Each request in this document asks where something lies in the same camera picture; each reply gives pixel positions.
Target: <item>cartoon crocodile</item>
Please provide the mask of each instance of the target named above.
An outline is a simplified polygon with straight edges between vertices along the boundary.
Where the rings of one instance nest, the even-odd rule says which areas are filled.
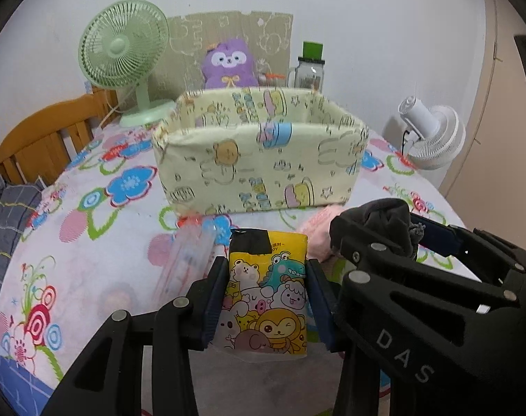
[[[259,286],[272,286],[274,292],[283,282],[282,276],[289,278],[305,278],[305,265],[296,260],[290,260],[290,252],[280,252],[272,257],[272,264]]]

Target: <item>dark gray cloth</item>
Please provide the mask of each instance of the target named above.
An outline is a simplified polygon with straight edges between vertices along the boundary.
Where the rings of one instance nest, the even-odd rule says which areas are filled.
[[[7,186],[0,176],[0,290],[10,257],[41,199],[33,184]]]
[[[425,227],[411,222],[409,206],[399,198],[381,198],[342,213],[399,245],[405,256],[416,258]]]

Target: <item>gray plaid fabric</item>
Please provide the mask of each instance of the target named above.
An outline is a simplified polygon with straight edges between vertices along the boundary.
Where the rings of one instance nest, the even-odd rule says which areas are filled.
[[[0,291],[10,257],[33,211],[31,208],[36,208],[41,199],[33,184],[7,186],[0,176]]]

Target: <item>silver bolt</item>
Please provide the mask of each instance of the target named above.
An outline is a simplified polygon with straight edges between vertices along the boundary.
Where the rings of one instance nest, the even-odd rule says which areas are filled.
[[[116,310],[112,315],[111,319],[115,322],[120,322],[126,319],[126,311],[124,310]]]
[[[173,304],[176,308],[187,307],[189,303],[190,303],[190,300],[189,300],[187,297],[176,297],[176,298],[172,301],[172,304]]]
[[[510,302],[514,302],[517,300],[517,296],[515,295],[515,293],[513,291],[510,291],[509,289],[504,290],[503,296]]]
[[[365,283],[370,282],[370,275],[364,271],[351,271],[348,274],[348,277],[350,278],[352,282],[360,283],[361,285],[364,285]]]
[[[376,250],[377,252],[384,252],[386,250],[386,245],[381,244],[380,242],[373,242],[370,245],[370,248]]]

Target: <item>purple stuffed toy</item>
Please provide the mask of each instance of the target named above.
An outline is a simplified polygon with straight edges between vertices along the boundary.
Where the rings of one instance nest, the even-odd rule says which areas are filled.
[[[258,86],[255,60],[243,39],[229,39],[207,53],[201,71],[205,89]]]

